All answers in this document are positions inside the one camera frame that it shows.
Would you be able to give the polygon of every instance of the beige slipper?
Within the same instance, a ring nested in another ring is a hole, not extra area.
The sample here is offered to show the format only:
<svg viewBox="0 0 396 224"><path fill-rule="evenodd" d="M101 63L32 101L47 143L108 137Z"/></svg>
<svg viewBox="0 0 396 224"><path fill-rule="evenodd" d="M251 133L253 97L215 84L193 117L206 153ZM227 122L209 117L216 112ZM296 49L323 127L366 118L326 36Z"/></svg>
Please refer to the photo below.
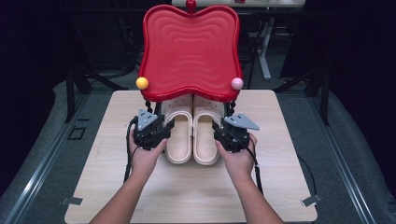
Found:
<svg viewBox="0 0 396 224"><path fill-rule="evenodd" d="M219 158L213 136L212 120L220 124L221 118L224 117L224 103L194 95L193 113L194 158L202 165L212 165Z"/></svg>
<svg viewBox="0 0 396 224"><path fill-rule="evenodd" d="M173 100L164 101L161 106L162 114L165 115L165 124L175 119L175 127L171 130L171 137L168 139L165 150L166 158L175 164L188 161L192 153L191 108L191 95L182 95Z"/></svg>

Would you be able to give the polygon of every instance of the white table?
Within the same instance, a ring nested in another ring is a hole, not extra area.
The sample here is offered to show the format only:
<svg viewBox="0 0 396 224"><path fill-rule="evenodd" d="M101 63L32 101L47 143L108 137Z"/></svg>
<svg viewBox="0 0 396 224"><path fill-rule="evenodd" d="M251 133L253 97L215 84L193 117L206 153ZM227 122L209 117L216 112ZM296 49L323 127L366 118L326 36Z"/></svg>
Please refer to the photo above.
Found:
<svg viewBox="0 0 396 224"><path fill-rule="evenodd" d="M140 91L114 92L74 193L74 197L83 199L82 203L69 205L67 223L89 222L122 185L127 161L126 128L138 108L145 108L144 103ZM265 198L284 221L315 220L315 207L301 204L310 193L276 95L272 91L241 91L236 100L238 112L244 112L261 127L252 133L258 139L257 160ZM246 220L222 159L212 166L202 166L191 157L185 164L174 165L162 154L131 221Z"/></svg>
<svg viewBox="0 0 396 224"><path fill-rule="evenodd" d="M268 10L270 7L292 7L292 8L303 8L305 0L246 0L244 4L235 3L234 0L196 0L198 7L209 7L213 5L224 5L228 7L254 7ZM186 0L172 0L174 7L185 7ZM271 73L268 68L268 63L265 59L265 54L268 49L268 43L270 41L271 33L274 27L274 19L271 19L265 23L262 37L262 48L259 49L259 60L262 67L262 77L264 80L271 80Z"/></svg>
<svg viewBox="0 0 396 224"><path fill-rule="evenodd" d="M225 5L228 7L303 7L305 0L246 0L244 4L234 0L196 0L198 7ZM175 7L186 6L186 0L172 0Z"/></svg>

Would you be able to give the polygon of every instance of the metal bracket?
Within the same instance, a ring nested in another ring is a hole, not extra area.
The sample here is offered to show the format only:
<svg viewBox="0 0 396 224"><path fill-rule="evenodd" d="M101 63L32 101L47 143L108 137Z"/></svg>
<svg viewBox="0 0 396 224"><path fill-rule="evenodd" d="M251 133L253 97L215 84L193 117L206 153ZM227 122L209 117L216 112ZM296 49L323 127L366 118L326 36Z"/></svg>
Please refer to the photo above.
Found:
<svg viewBox="0 0 396 224"><path fill-rule="evenodd" d="M81 203L82 203L82 199L75 197L63 198L61 201L61 204L63 205L69 205L69 204L81 205Z"/></svg>
<svg viewBox="0 0 396 224"><path fill-rule="evenodd" d="M305 200L301 200L301 204L305 207L313 204L313 205L317 205L317 202L321 201L322 197L318 194L315 194Z"/></svg>
<svg viewBox="0 0 396 224"><path fill-rule="evenodd" d="M142 131L147 126L149 126L152 122L154 122L158 118L157 115L151 114L144 109L139 109L139 116L137 120L137 130Z"/></svg>
<svg viewBox="0 0 396 224"><path fill-rule="evenodd" d="M225 117L224 121L238 128L245 128L256 131L260 129L260 127L257 126L257 124L255 124L253 121L248 119L248 117L243 113L239 113L238 115L234 115L230 117Z"/></svg>

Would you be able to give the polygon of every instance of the wooden board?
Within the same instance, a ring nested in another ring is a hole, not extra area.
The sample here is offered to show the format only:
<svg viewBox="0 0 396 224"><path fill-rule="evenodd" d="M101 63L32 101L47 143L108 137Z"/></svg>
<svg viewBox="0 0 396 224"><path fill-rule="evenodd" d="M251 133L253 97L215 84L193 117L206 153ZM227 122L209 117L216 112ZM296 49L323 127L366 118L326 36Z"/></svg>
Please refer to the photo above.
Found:
<svg viewBox="0 0 396 224"><path fill-rule="evenodd" d="M145 108L144 103L139 91L114 92L74 194L83 201L69 205L67 223L89 222L122 185L126 129L138 108ZM257 160L265 198L284 221L315 220L315 207L301 204L310 193L276 95L272 91L241 91L235 108L235 113L239 112L261 128L251 132L258 139ZM191 157L185 164L174 165L163 154L132 219L133 223L245 221L222 159L203 166Z"/></svg>

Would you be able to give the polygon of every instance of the yellow ball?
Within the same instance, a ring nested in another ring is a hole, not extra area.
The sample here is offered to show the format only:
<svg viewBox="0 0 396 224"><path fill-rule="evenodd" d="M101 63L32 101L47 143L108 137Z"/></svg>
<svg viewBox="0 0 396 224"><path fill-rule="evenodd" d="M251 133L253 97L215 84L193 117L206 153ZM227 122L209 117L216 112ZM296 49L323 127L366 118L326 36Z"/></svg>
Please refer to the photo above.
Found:
<svg viewBox="0 0 396 224"><path fill-rule="evenodd" d="M145 77L140 77L136 80L136 87L143 91L149 86L149 81Z"/></svg>

